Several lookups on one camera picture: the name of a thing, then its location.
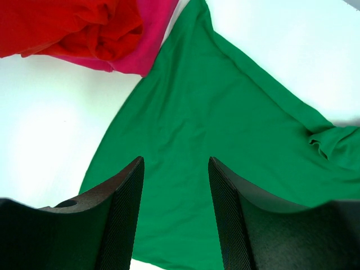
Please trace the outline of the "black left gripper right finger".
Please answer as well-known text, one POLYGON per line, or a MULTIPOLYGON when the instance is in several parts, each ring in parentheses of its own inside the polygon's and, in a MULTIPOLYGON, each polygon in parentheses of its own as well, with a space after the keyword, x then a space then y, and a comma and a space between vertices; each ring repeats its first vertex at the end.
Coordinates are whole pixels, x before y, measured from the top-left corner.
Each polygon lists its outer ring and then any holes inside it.
POLYGON ((358 269, 359 201, 309 208, 208 162, 225 269, 358 269))

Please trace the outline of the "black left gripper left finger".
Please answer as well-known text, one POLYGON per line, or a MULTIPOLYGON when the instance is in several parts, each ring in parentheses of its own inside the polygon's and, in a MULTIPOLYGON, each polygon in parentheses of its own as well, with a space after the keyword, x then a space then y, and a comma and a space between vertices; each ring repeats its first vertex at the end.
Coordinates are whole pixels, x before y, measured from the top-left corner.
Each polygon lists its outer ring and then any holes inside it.
POLYGON ((145 162, 54 207, 1 199, 2 269, 128 269, 145 162))

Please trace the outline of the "green t shirt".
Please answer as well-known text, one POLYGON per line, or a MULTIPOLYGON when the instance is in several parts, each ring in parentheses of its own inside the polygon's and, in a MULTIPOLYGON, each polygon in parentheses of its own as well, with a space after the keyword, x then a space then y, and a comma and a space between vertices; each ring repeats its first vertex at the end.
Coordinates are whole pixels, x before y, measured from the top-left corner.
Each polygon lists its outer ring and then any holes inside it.
POLYGON ((145 178, 133 257, 222 269, 208 160, 286 200, 359 198, 359 128, 336 127, 212 27, 190 1, 107 129, 81 191, 135 157, 145 178))

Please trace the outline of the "red folded t shirt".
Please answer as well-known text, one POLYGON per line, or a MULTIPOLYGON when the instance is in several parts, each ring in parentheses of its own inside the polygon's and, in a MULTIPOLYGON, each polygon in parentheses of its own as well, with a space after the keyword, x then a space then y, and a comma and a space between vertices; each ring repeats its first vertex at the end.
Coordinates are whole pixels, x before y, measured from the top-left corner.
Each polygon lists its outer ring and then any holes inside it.
POLYGON ((112 61, 134 51, 142 33, 136 1, 1 1, 1 57, 112 61))

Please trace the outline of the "pink folded t shirt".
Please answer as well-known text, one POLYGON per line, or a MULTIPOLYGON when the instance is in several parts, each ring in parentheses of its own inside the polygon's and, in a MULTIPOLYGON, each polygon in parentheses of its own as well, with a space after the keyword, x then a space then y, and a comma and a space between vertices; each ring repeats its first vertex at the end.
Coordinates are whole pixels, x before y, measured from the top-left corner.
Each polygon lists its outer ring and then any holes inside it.
POLYGON ((103 61, 95 58, 59 56, 80 66, 106 72, 118 71, 124 74, 138 74, 145 77, 151 70, 159 53, 165 32, 176 9, 178 1, 137 1, 143 20, 143 34, 137 48, 124 58, 116 61, 103 61))

